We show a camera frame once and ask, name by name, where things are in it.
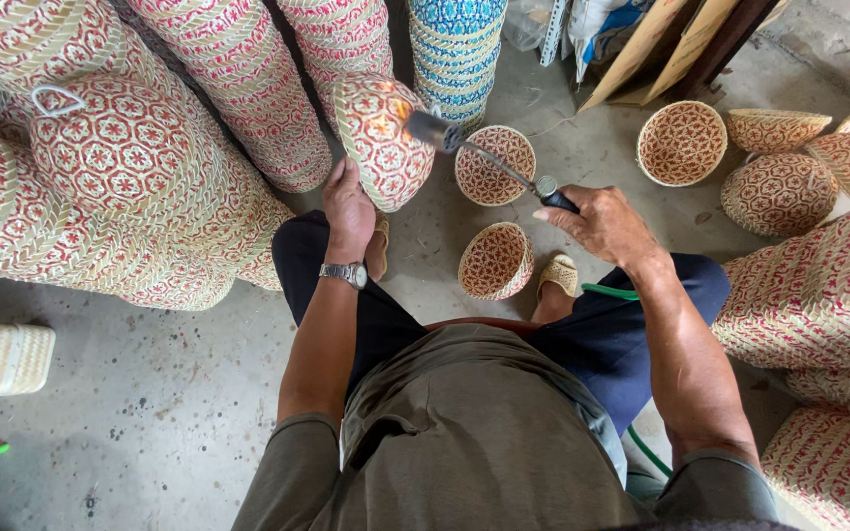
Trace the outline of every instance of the dark shorts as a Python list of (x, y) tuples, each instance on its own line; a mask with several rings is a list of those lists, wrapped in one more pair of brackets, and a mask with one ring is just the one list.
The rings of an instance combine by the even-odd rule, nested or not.
[[(274, 236), (277, 275), (298, 326), (316, 289), (329, 237), (330, 225), (322, 211), (285, 222)], [(703, 320), (711, 324), (730, 292), (724, 270), (705, 256), (671, 256), (681, 284)], [(617, 267), (599, 284), (633, 289), (628, 276)], [(359, 296), (356, 356), (347, 396), (372, 368), (426, 333), (383, 288), (370, 281)], [(584, 292), (573, 303), (570, 316), (543, 325), (528, 343), (579, 378), (606, 409), (619, 434), (651, 399), (645, 316), (637, 300)]]

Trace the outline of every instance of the woven sandal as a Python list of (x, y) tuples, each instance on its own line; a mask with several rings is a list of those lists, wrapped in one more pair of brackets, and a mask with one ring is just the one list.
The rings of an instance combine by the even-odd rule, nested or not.
[(373, 227), (373, 232), (382, 233), (385, 237), (385, 245), (383, 246), (383, 274), (388, 269), (388, 262), (385, 260), (385, 249), (389, 247), (389, 216), (384, 211), (376, 209), (376, 225)]
[(579, 282), (579, 273), (573, 259), (565, 254), (557, 254), (552, 257), (549, 264), (540, 273), (540, 284), (537, 287), (537, 302), (540, 300), (540, 290), (543, 283), (553, 282), (559, 284), (569, 296), (576, 296), (576, 283)]

